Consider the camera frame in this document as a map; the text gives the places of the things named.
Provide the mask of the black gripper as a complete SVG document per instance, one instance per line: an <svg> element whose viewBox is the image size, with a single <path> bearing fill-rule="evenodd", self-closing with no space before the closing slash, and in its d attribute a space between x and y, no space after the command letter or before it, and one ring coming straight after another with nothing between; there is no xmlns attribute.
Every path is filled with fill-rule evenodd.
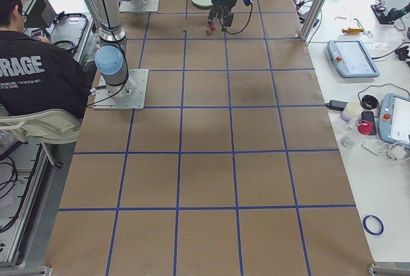
<svg viewBox="0 0 410 276"><path fill-rule="evenodd" d="M236 6L237 0L211 0L212 8L208 14L208 25L212 25L215 17L222 17L222 31L231 27L234 14L232 8Z"/></svg>

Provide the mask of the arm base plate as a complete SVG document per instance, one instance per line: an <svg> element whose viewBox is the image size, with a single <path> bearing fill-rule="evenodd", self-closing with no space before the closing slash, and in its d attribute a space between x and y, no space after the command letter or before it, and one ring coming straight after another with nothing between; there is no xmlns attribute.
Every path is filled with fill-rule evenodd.
<svg viewBox="0 0 410 276"><path fill-rule="evenodd" d="M103 77L95 92L91 107L95 110L142 110L149 78L148 69L129 69L129 77L124 86L106 85Z"/></svg>
<svg viewBox="0 0 410 276"><path fill-rule="evenodd" d="M159 0L119 0L120 13L157 12Z"/></svg>

